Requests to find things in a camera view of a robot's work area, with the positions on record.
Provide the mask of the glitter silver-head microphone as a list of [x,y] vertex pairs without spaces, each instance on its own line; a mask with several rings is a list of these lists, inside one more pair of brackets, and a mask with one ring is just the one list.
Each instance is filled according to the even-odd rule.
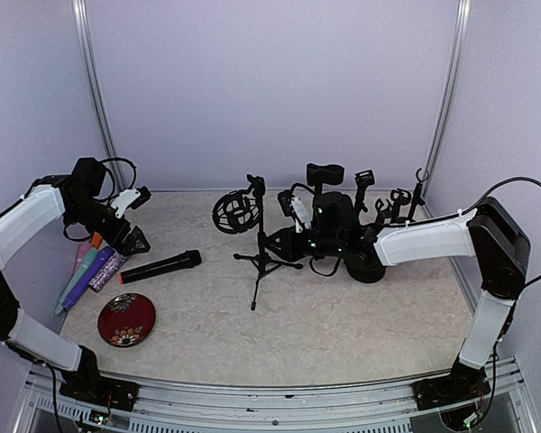
[[114,253],[90,280],[88,287],[94,292],[101,291],[127,260],[127,257]]

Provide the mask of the purple-head microphone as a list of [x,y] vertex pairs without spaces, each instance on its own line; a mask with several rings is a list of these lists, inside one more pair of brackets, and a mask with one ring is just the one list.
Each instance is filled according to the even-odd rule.
[[96,256],[96,259],[93,261],[93,263],[90,265],[88,270],[85,272],[85,274],[82,276],[82,278],[78,281],[76,286],[72,289],[70,294],[66,297],[63,308],[65,310],[70,310],[72,307],[76,305],[80,297],[86,292],[88,289],[88,284],[90,280],[94,277],[94,275],[101,269],[101,267],[105,264],[105,262],[115,253],[115,250],[111,246],[107,246],[103,248],[102,250],[98,251],[98,254]]

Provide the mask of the orange microphone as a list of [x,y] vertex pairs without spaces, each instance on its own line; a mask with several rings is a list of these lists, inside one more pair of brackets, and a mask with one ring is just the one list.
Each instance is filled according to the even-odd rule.
[[99,249],[102,242],[103,242],[102,236],[98,233],[93,233],[93,236],[91,239],[91,246],[96,249]]

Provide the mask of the teal microphone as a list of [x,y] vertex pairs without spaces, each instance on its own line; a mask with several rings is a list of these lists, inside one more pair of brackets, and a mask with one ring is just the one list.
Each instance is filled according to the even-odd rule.
[[78,263],[77,269],[74,271],[74,274],[70,278],[69,282],[67,283],[66,287],[60,294],[60,297],[58,299],[58,302],[54,309],[55,315],[60,315],[63,311],[63,304],[66,299],[66,297],[70,294],[72,289],[76,286],[78,281],[82,278],[82,276],[85,274],[85,272],[88,270],[90,265],[93,263],[93,261],[96,259],[96,256],[98,254],[98,250],[94,247],[91,247],[82,257],[81,261]]

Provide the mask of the pink microphone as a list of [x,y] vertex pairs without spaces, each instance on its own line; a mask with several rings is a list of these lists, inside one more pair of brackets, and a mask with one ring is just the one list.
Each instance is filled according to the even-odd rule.
[[77,256],[76,256],[76,263],[75,263],[74,272],[76,272],[78,270],[80,264],[82,263],[85,255],[90,250],[90,248],[91,248],[90,243],[83,243],[83,244],[80,245],[80,247],[78,248]]

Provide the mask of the black microphone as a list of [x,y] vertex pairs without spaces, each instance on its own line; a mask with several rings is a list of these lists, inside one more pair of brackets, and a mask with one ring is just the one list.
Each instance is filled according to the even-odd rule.
[[201,263],[202,257],[199,250],[187,250],[184,253],[180,253],[170,258],[121,272],[118,276],[118,281],[121,284],[142,281],[166,273],[191,269]]

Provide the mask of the black stand of teal microphone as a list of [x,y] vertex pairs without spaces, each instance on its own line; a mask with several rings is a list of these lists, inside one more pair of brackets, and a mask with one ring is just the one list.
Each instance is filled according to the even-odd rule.
[[346,232],[344,265],[348,274],[362,283],[380,281],[386,272],[375,250],[375,242],[381,227],[376,224],[362,225],[360,214],[367,211],[364,202],[356,199],[353,205],[355,221]]

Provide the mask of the black stand of purple microphone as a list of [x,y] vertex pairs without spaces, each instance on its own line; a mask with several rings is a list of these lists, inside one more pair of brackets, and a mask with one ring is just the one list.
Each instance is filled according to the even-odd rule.
[[355,198],[354,198],[354,212],[357,217],[362,212],[367,212],[368,209],[364,205],[366,190],[368,187],[375,184],[374,173],[372,170],[363,170],[354,174],[354,180],[356,185]]

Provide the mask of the black stand of pink microphone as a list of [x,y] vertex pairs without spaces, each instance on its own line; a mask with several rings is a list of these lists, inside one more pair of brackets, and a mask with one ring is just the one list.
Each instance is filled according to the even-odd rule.
[[390,222],[396,224],[404,221],[404,218],[400,216],[400,210],[402,207],[408,205],[411,201],[412,194],[406,189],[393,189],[390,193],[391,211]]

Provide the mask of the black stand of orange microphone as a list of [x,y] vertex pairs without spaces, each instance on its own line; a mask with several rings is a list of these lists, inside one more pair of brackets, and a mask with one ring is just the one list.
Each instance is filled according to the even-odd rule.
[[419,168],[416,171],[417,184],[412,193],[410,208],[408,212],[408,219],[410,221],[414,220],[416,210],[419,207],[423,207],[426,204],[425,198],[423,196],[423,187],[425,186],[425,183],[428,180],[428,178],[429,178],[429,172],[427,169]]

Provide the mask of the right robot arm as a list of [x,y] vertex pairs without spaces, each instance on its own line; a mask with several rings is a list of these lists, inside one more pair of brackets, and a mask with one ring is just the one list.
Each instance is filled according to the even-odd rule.
[[278,200],[294,224],[268,236],[267,246],[285,262],[335,257],[355,280],[371,283],[401,263],[475,258],[482,295],[443,391],[460,401],[482,382],[484,366],[526,286],[530,254],[527,236],[497,199],[486,197],[468,211],[400,226],[361,224],[351,198],[340,192],[314,196],[310,210],[287,190]]

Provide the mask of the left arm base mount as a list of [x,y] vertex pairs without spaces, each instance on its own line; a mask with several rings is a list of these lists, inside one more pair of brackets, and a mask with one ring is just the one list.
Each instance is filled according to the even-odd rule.
[[136,382],[103,377],[98,382],[65,379],[60,394],[77,401],[132,412],[139,393]]

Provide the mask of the front aluminium rail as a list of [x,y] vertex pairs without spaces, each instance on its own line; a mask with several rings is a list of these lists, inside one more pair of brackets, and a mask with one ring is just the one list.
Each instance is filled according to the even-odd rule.
[[[174,382],[123,375],[136,382],[131,411],[52,396],[50,372],[34,366],[26,379],[15,432],[445,432],[445,421],[485,405],[477,432],[538,432],[539,422],[518,364],[488,367],[493,398],[420,410],[419,376],[336,385],[262,387]],[[101,425],[96,415],[108,414]]]

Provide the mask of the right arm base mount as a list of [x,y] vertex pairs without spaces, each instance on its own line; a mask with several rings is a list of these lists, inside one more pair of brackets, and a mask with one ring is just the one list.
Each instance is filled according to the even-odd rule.
[[491,386],[486,379],[447,375],[414,382],[412,390],[417,409],[430,410],[487,395]]

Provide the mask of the right aluminium frame post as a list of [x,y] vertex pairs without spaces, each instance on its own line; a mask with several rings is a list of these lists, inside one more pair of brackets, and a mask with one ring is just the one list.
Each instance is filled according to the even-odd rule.
[[471,10],[471,0],[460,0],[457,2],[457,11],[454,21],[454,35],[451,43],[449,61],[447,64],[445,85],[440,99],[435,128],[432,134],[431,147],[426,158],[425,170],[428,173],[428,178],[424,181],[422,188],[424,198],[427,198],[429,195],[429,190],[436,174],[440,154],[443,148],[450,114],[455,100],[457,81],[463,61],[464,46],[468,32]]

